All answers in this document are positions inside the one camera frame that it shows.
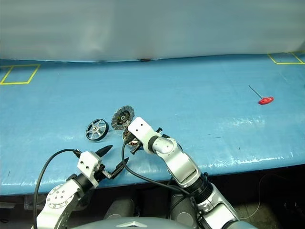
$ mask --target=black cable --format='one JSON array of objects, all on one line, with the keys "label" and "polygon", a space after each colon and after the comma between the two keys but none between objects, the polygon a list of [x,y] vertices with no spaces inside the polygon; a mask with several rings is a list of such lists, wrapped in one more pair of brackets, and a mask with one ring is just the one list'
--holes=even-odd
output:
[{"label": "black cable", "polygon": [[124,143],[123,146],[122,146],[122,163],[123,163],[125,169],[126,169],[128,172],[130,172],[131,174],[133,174],[134,176],[136,176],[136,177],[138,177],[138,178],[140,178],[140,179],[142,179],[142,180],[146,180],[147,182],[153,183],[153,184],[155,184],[155,185],[158,185],[158,186],[161,186],[161,187],[164,187],[164,188],[168,188],[168,189],[170,189],[170,190],[172,190],[172,191],[176,191],[176,192],[178,191],[178,192],[182,192],[182,193],[184,193],[184,194],[186,194],[186,195],[189,195],[189,192],[183,190],[183,189],[180,188],[180,187],[165,185],[165,184],[162,184],[162,183],[157,182],[157,181],[155,181],[155,180],[151,180],[151,179],[149,179],[149,178],[147,178],[147,177],[144,177],[144,176],[142,176],[142,175],[140,175],[140,174],[137,174],[136,172],[132,171],[132,170],[127,166],[127,164],[126,164],[125,161],[124,161],[124,159],[125,159],[125,156],[124,156],[125,146],[126,146],[126,143]]},{"label": "black cable", "polygon": [[76,152],[75,149],[63,149],[63,150],[58,151],[57,153],[53,154],[49,158],[49,160],[47,160],[47,162],[44,164],[44,166],[40,172],[40,175],[39,175],[37,183],[36,183],[36,187],[35,187],[35,191],[34,191],[34,198],[33,198],[33,228],[34,229],[38,229],[38,227],[37,227],[37,196],[38,196],[38,189],[39,189],[39,186],[40,186],[40,183],[42,180],[42,176],[43,176],[44,172],[46,171],[47,166],[52,161],[52,159],[55,158],[58,154],[61,154],[66,151],[72,151],[74,153]]},{"label": "black cable", "polygon": [[171,176],[171,178],[168,180],[166,185],[170,185],[171,181],[173,180],[173,177]]},{"label": "black cable", "polygon": [[[192,193],[189,193],[189,192],[185,191],[184,189],[182,189],[182,188],[180,188],[180,187],[165,185],[165,184],[162,184],[162,183],[160,183],[160,182],[151,180],[151,179],[149,179],[149,178],[147,178],[147,177],[144,177],[144,176],[142,176],[142,175],[140,175],[140,174],[137,174],[136,172],[132,171],[132,170],[127,166],[127,164],[125,163],[125,160],[124,160],[124,159],[125,159],[124,150],[125,150],[126,142],[124,142],[124,144],[123,144],[123,146],[122,146],[122,163],[123,163],[125,169],[126,169],[128,172],[130,172],[131,174],[135,175],[136,177],[138,177],[138,178],[140,178],[140,179],[146,180],[146,181],[148,181],[148,182],[150,182],[150,183],[153,183],[153,184],[155,184],[155,185],[158,185],[158,186],[161,186],[161,187],[164,187],[164,188],[168,188],[168,189],[173,190],[173,191],[180,191],[180,192],[182,192],[183,194],[185,194],[185,196],[184,196],[183,198],[181,198],[180,200],[178,200],[178,201],[171,207],[171,209],[170,209],[170,211],[169,211],[169,215],[170,215],[171,211],[172,211],[179,203],[181,203],[185,198],[191,197],[191,196],[194,195],[194,193],[195,193],[196,191],[194,191],[194,192],[192,192]],[[198,212],[199,212],[199,209],[198,209],[198,206],[197,206],[196,203],[194,204],[194,207],[195,207],[196,212],[198,213]],[[196,217],[196,221],[197,221],[198,225],[200,225],[200,226],[203,228],[202,224],[200,223],[200,221],[198,220],[197,217]]]},{"label": "black cable", "polygon": [[9,220],[8,220],[8,219],[0,219],[0,222],[1,222],[1,223],[8,223]]}]

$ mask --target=black cylinder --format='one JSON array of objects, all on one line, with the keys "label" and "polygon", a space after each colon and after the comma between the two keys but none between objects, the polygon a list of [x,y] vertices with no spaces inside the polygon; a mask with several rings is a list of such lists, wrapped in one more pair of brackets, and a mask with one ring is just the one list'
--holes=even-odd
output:
[{"label": "black cylinder", "polygon": [[205,175],[201,175],[195,183],[185,188],[186,191],[193,194],[197,204],[204,202],[213,192],[213,186]]},{"label": "black cylinder", "polygon": [[79,174],[76,178],[74,178],[74,180],[82,188],[83,192],[88,191],[93,186],[90,180],[82,173]]}]

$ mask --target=metal rod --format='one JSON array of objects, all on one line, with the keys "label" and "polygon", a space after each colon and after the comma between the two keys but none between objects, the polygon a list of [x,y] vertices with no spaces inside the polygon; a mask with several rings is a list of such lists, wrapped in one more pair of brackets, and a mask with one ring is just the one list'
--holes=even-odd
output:
[{"label": "metal rod", "polygon": [[249,87],[250,87],[259,97],[261,97],[261,99],[263,99],[263,97],[262,97],[261,94],[259,94],[256,90],[254,90],[250,85],[249,85]]}]

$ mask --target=wheel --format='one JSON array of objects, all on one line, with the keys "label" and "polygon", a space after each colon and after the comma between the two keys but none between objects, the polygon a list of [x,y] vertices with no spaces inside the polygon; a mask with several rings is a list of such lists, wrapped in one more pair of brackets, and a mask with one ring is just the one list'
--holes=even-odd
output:
[{"label": "wheel", "polygon": [[86,137],[91,141],[100,141],[108,133],[109,125],[103,119],[92,121],[86,129]]}]

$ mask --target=brake disc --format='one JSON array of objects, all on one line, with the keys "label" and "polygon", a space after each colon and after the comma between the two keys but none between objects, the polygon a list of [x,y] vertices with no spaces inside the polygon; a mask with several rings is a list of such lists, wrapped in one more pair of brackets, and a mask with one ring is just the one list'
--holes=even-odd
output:
[{"label": "brake disc", "polygon": [[111,126],[115,130],[123,130],[128,127],[134,117],[134,109],[131,106],[123,106],[117,110],[111,120]]}]

